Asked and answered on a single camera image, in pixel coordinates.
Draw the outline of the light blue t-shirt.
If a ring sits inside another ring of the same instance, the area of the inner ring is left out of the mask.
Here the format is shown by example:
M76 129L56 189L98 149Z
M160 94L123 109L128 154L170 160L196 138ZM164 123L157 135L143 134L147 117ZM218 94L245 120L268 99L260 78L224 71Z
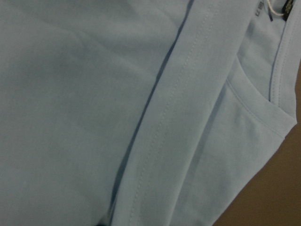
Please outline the light blue t-shirt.
M1 1L1 225L213 225L297 123L271 3Z

